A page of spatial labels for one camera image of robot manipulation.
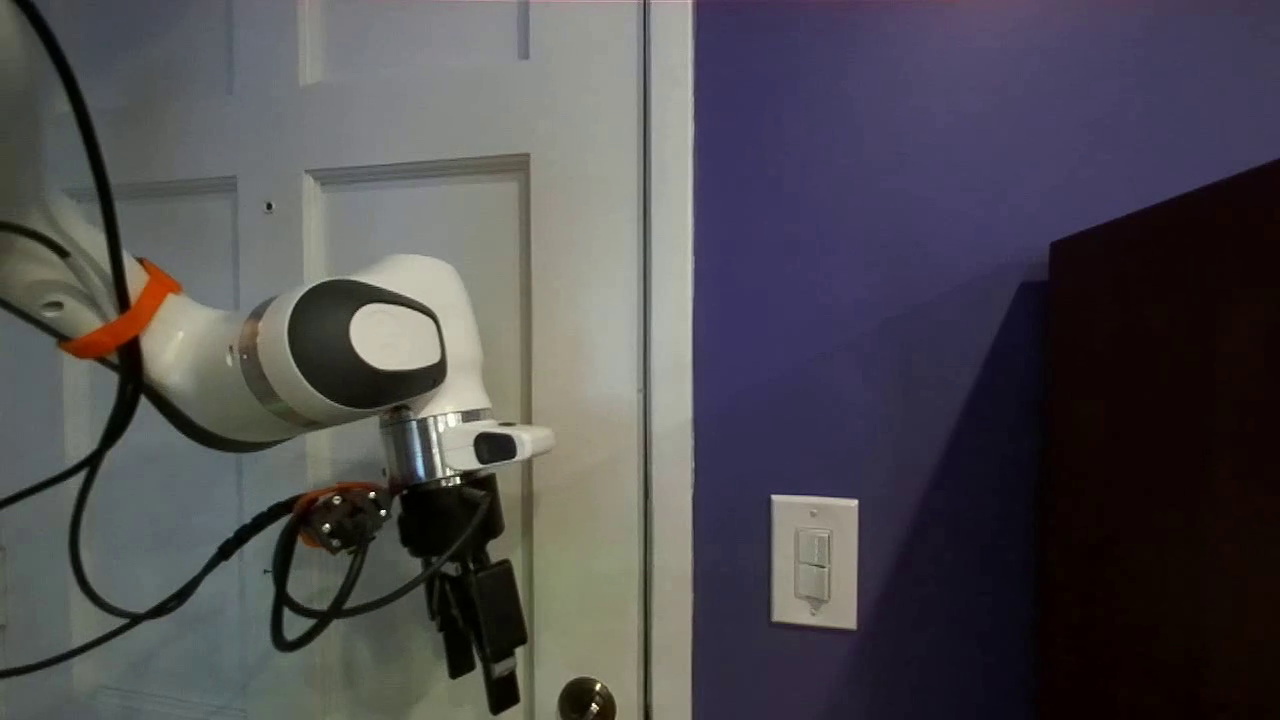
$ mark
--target orange band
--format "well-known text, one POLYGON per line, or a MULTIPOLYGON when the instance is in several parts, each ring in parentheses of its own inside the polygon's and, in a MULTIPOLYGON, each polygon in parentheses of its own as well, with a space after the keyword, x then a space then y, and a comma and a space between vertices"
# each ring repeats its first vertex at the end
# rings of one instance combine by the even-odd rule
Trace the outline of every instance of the orange band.
POLYGON ((66 344, 66 353, 82 355, 82 361, 105 361, 116 347, 125 347, 128 339, 146 336, 150 326, 156 319, 159 304, 172 292, 184 292, 182 282, 172 282, 164 270, 142 261, 150 272, 146 292, 125 307, 125 315, 116 315, 113 326, 83 331, 77 339, 66 344))

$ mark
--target white door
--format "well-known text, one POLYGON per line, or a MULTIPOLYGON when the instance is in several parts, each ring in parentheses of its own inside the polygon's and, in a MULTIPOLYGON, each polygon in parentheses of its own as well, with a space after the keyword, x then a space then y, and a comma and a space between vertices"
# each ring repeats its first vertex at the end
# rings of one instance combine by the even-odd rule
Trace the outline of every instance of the white door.
MULTIPOLYGON (((99 111, 128 249, 172 270, 196 299, 251 307, 387 253, 443 255, 465 272, 498 411, 561 436, 551 457, 501 476, 509 532, 498 556, 518 564, 532 625, 532 644, 519 654, 519 713, 551 720, 561 689, 597 675, 616 694, 619 716, 640 716, 640 7, 632 0, 59 0, 49 7, 99 111)), ((40 383, 34 368, 14 368, 34 383, 5 393, 5 406, 15 397, 59 407, 44 415, 51 427, 40 436, 56 436, 73 457, 105 415, 107 377, 69 365, 59 397, 49 397, 56 383, 40 383)), ((381 459, 375 423, 221 457, 146 411, 92 499, 92 571, 107 597, 150 604, 269 499, 375 476, 381 459)), ((27 525, 40 527, 25 527, 25 543, 40 543, 40 564, 5 562, 0 662, 107 627, 73 599, 56 499, 34 514, 27 525)), ((415 570, 398 527, 381 543, 369 597, 415 570)), ((481 675, 449 679, 421 597, 277 657, 266 564, 269 540, 207 582, 182 617, 69 674, 0 694, 56 716, 490 716, 481 675)), ((300 583, 334 576, 337 564, 325 556, 300 570, 300 583)))

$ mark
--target robotic arm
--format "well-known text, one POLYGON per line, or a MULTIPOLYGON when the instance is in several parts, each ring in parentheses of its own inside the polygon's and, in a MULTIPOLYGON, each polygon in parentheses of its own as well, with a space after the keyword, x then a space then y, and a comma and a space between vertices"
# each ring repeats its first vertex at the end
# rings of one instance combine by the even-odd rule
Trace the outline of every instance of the robotic arm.
MULTIPOLYGON (((0 304, 56 339, 116 315, 105 237, 44 181, 34 42, 0 6, 0 304)), ((133 299, 156 282, 125 261, 133 299)), ((287 290, 248 315, 164 297, 142 331, 150 399, 214 449, 269 449, 311 427, 384 415, 408 480, 449 480, 551 445, 498 427, 465 282, 434 255, 387 255, 357 278, 287 290)))
POLYGON ((509 657, 525 644, 525 620, 513 570, 485 556, 485 540, 501 532, 490 467, 544 452, 551 432, 490 415, 481 331, 458 270, 387 255, 357 278, 287 290, 251 312, 224 312, 125 255, 133 307, 120 315, 105 237, 44 175, 34 72, 40 46, 15 7, 0 6, 0 304, 107 368, 120 365, 113 326, 133 326, 146 397, 207 449, 251 452, 311 427, 381 420, 387 489, 406 507, 400 540, 424 564, 452 550, 476 497, 490 497, 481 543, 434 588, 452 614, 434 617, 452 675, 473 670, 476 649, 491 713, 509 709, 509 657))

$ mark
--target light switch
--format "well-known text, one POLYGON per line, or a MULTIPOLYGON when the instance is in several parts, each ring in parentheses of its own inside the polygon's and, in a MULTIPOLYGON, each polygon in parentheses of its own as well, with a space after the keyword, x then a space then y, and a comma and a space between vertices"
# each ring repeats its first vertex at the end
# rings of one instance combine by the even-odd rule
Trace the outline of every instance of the light switch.
POLYGON ((771 620, 857 627, 853 497, 771 497, 771 620))
POLYGON ((799 564, 830 570, 834 564, 834 532, 830 527, 799 527, 796 554, 799 554, 799 564))
POLYGON ((834 599, 834 570, 821 564, 796 564, 796 597, 808 604, 830 604, 834 599))

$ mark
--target door knob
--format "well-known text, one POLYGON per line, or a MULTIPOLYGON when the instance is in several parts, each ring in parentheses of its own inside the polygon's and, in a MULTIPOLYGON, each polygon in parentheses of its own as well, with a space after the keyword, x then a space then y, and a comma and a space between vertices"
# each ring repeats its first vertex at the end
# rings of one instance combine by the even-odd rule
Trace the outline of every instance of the door knob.
POLYGON ((575 675, 561 689, 561 720, 616 720, 610 684, 575 675))

